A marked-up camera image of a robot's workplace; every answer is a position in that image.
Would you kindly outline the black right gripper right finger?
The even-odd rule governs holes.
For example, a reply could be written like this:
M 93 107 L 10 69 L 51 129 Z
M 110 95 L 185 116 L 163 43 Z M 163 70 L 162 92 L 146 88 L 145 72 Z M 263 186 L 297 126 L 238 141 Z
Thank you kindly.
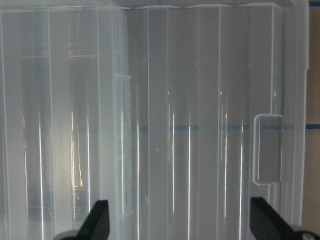
M 250 230 L 256 240 L 300 239 L 300 235 L 262 197 L 250 199 Z

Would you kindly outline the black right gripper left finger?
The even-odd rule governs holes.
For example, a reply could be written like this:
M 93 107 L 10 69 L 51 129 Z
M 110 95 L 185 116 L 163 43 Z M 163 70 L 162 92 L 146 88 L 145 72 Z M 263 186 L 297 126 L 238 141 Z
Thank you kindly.
M 76 240 L 107 240 L 110 234 L 108 200 L 97 200 L 77 232 Z

